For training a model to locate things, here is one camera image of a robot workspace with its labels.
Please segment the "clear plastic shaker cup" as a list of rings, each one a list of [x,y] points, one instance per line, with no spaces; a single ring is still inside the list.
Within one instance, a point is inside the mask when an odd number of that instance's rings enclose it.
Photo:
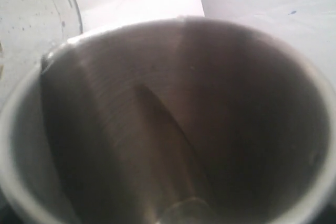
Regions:
[[[43,53],[82,32],[76,0],[1,0],[1,101]]]

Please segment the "stainless steel cup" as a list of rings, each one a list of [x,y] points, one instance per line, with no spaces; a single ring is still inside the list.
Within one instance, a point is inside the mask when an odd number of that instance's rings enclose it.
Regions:
[[[335,189],[335,92],[231,22],[90,31],[3,106],[1,189],[30,223],[310,223]]]

